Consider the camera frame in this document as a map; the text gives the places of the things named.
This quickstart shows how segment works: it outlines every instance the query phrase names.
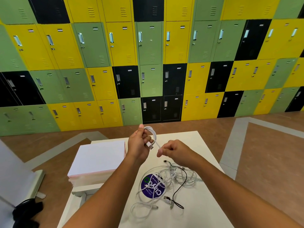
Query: wall of lockers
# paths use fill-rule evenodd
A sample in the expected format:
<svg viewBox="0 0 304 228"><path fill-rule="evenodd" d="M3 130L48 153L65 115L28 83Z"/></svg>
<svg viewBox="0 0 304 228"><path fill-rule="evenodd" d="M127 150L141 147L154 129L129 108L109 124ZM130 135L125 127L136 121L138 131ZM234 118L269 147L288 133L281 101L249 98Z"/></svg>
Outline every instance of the wall of lockers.
<svg viewBox="0 0 304 228"><path fill-rule="evenodd" d="M304 0L0 0L0 136L304 110Z"/></svg>

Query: brown floor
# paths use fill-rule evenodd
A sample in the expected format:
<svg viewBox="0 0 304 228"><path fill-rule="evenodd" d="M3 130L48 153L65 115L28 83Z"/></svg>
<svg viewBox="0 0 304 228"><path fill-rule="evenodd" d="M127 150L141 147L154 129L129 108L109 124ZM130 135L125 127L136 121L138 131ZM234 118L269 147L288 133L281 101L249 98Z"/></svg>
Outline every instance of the brown floor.
<svg viewBox="0 0 304 228"><path fill-rule="evenodd" d="M304 112L251 116L304 131ZM151 124L157 134L197 130L217 161L220 161L235 118ZM130 136L137 126L66 131L1 137L24 162L81 132L100 131L112 138ZM41 228L56 228L72 185L67 173L78 147L89 139L38 166L46 176L39 191L47 194L45 208L36 216ZM236 181L304 225L304 139L249 123Z"/></svg>

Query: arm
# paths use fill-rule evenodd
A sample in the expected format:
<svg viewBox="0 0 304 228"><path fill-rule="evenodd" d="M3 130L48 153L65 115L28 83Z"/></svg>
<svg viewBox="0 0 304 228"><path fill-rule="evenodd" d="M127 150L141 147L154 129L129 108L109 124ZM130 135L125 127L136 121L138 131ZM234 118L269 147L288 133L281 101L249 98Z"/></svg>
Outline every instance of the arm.
<svg viewBox="0 0 304 228"><path fill-rule="evenodd" d="M128 140L128 152L122 163L63 228L118 227L139 167L148 157L150 149L145 146L148 141L153 142L141 124Z"/></svg>
<svg viewBox="0 0 304 228"><path fill-rule="evenodd" d="M288 215L225 175L183 142L170 140L158 150L157 156L161 155L168 156L178 165L197 172L235 228L302 227Z"/></svg>

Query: purple round sticker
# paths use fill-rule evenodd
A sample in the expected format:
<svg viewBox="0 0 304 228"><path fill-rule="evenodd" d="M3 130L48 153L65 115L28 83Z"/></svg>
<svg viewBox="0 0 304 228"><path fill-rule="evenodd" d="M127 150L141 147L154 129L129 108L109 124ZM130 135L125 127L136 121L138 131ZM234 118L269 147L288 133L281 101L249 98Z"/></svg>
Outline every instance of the purple round sticker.
<svg viewBox="0 0 304 228"><path fill-rule="evenodd" d="M144 177L143 180L141 181L141 186L140 186L143 194L146 197L152 199L153 198L153 192L154 192L154 198L160 197L165 192L165 185L164 184L160 183L155 189L151 189L151 188L154 188L158 183L159 183L159 181L154 174L149 174L146 177Z"/></svg>

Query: white table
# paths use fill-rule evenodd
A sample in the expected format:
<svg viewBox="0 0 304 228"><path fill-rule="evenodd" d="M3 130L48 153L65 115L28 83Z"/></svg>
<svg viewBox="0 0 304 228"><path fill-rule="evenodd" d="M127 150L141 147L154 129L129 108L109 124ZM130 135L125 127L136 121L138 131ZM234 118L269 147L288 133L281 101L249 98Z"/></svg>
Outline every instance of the white table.
<svg viewBox="0 0 304 228"><path fill-rule="evenodd" d="M209 148L207 147L207 145L205 144L205 142L197 131L157 135L157 142L160 145L163 145L169 140L175 139L179 139L184 142L192 150L203 156L205 159L207 159L207 161L209 161L211 164L213 164L215 167L222 171L220 165L218 164L218 162L216 161L216 159L214 158ZM125 140L126 150L128 149L128 138L111 139L111 141L115 140ZM109 140L92 141L91 143L107 141ZM143 174L153 167L164 165L164 160L172 161L172 159L168 157L156 157L157 150L158 147L156 144L154 144L154 148L150 151L149 157L139 169L134 186L127 200L127 204L119 227L233 228L232 224L230 223L218 203L211 195L205 183L203 182L197 182L195 187L192 188L182 187L176 194L175 199L178 203L184 206L184 210L178 208L177 206L174 206L173 209L170 209L170 206L168 204L166 204L162 200L159 200L156 203L156 205L159 207L158 210L151 211L147 219L135 219L130 214L131 206L135 202L138 202L138 197L136 197L136 193L138 191L138 186L142 181ZM85 199L95 193L101 186L102 184L74 187L57 228L61 228L66 223L66 221L84 203ZM166 192L165 195L172 197L173 191L170 190Z"/></svg>

